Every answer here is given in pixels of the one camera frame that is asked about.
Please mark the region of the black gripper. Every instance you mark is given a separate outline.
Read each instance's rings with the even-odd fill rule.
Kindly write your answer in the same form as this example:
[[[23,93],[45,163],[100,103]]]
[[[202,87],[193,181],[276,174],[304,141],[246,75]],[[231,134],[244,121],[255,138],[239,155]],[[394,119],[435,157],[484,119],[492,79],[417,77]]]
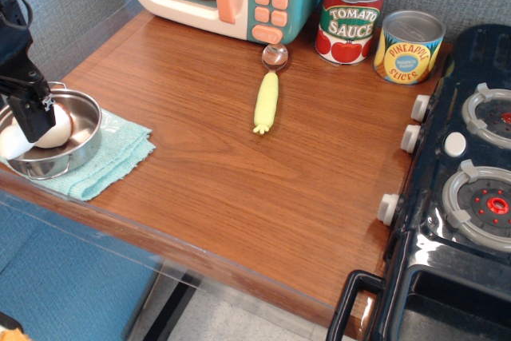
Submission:
[[[50,87],[28,57],[12,57],[1,64],[1,91],[9,96],[8,106],[29,143],[39,141],[55,126]]]

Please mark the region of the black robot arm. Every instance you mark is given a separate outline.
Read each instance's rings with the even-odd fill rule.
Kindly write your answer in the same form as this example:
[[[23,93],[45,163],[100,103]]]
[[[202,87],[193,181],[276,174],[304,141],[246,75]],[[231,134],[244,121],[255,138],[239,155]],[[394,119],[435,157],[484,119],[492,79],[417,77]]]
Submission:
[[[32,21],[26,0],[1,0],[1,95],[30,143],[55,126],[50,86],[28,56]]]

